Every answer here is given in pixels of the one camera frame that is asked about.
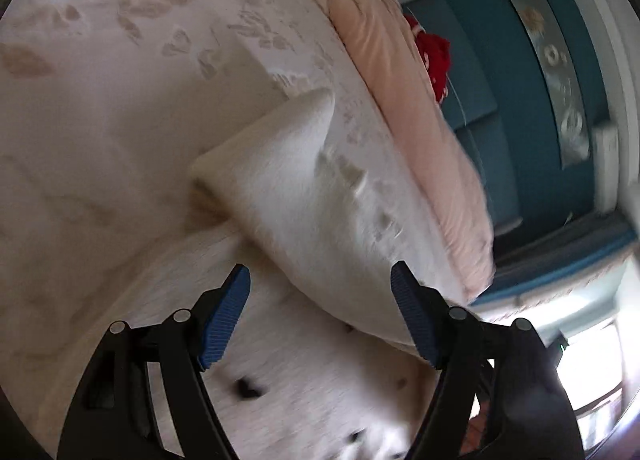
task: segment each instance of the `red cloth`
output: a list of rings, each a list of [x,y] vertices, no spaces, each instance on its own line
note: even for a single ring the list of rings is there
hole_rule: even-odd
[[[435,34],[427,34],[418,20],[409,14],[404,18],[414,33],[415,45],[431,78],[431,85],[436,94],[436,100],[441,103],[449,95],[447,88],[447,72],[451,68],[449,56],[449,41]]]

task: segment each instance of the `pink sheet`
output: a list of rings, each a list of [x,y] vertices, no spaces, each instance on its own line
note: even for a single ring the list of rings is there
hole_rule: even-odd
[[[315,1],[334,24],[428,198],[472,300],[494,274],[484,189],[442,116],[398,1]]]

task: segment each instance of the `teal wall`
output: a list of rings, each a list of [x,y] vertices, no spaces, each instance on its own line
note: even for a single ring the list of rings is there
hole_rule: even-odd
[[[608,119],[598,61],[573,0],[548,0],[574,61],[589,126]],[[509,0],[447,0],[481,62],[498,103],[524,223],[503,247],[536,239],[569,215],[593,209],[593,163],[561,169],[558,134],[545,81]]]

